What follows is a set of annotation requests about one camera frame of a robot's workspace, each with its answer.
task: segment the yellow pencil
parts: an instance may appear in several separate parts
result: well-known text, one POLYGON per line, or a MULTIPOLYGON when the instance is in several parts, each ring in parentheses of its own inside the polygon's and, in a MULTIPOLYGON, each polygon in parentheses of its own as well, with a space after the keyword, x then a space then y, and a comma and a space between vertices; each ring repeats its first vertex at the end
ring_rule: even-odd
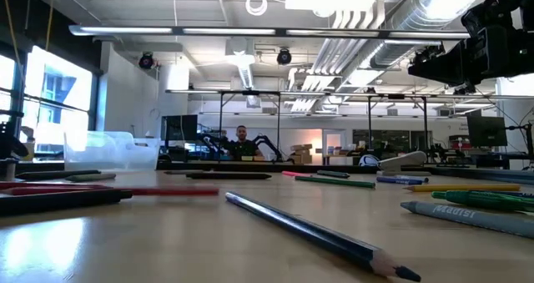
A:
POLYGON ((447 190, 500 190, 500 191, 518 191, 521 188, 518 184, 441 184, 441 185, 417 185, 405 187, 404 189, 414 192, 431 192, 447 190))

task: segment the computer monitor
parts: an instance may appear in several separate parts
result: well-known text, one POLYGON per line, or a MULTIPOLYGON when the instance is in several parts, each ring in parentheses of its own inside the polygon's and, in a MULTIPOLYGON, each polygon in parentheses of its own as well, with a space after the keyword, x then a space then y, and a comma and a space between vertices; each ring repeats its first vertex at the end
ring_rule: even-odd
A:
POLYGON ((503 117, 467 117, 471 146, 507 146, 503 117))
POLYGON ((165 140, 166 146, 168 146, 168 141, 195 141, 197 139, 197 115, 163 116, 161 139, 165 140))

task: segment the man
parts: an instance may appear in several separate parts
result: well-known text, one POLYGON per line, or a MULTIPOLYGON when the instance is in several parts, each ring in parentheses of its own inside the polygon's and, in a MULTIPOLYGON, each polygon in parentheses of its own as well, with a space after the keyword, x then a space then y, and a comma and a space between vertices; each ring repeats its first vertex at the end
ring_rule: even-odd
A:
POLYGON ((235 135, 237 136, 237 143, 231 151, 234 160, 241 160, 243 156, 263 157, 258 145, 247 139, 247 128, 244 125, 237 127, 235 135))

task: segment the dark shirt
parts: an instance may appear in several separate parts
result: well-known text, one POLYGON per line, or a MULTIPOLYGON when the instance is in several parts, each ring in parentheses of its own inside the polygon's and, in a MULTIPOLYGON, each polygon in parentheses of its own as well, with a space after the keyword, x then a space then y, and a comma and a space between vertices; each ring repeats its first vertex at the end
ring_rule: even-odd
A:
POLYGON ((258 145, 250 140, 245 140, 244 142, 236 142, 234 148, 231 151, 232 157, 235 160, 241 160, 243 156, 256 156, 256 150, 258 150, 258 145))

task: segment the gray marker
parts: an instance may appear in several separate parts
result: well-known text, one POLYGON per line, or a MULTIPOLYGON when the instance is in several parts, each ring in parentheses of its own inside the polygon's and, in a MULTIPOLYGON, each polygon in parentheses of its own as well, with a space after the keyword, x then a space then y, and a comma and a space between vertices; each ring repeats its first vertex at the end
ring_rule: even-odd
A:
POLYGON ((508 215, 495 215, 449 205, 435 205, 420 201, 400 203, 410 212, 450 220, 466 225, 534 238, 534 219, 522 219, 508 215))

